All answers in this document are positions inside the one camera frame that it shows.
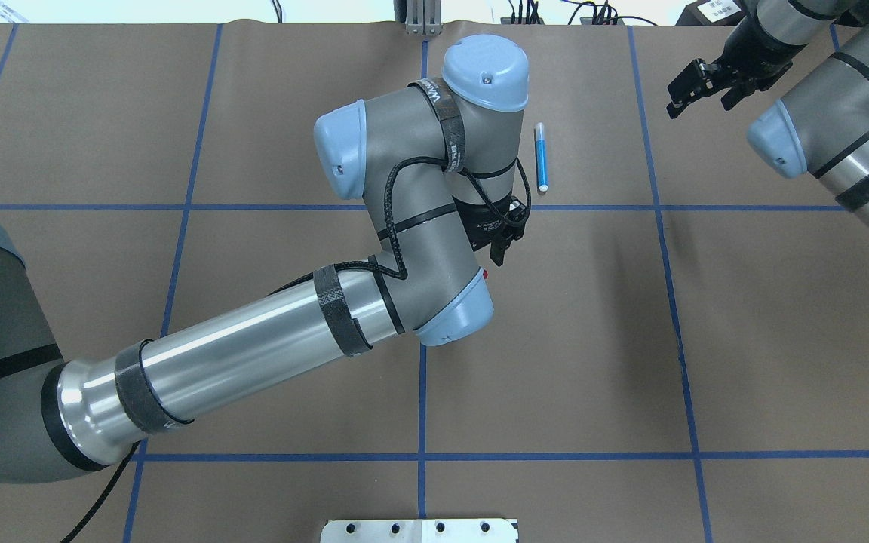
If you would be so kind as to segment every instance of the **blue marker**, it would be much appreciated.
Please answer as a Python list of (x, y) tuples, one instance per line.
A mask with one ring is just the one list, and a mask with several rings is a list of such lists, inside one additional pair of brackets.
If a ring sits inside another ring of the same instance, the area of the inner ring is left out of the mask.
[(535, 124), (535, 175), (539, 192), (548, 192), (548, 168), (545, 166), (545, 125)]

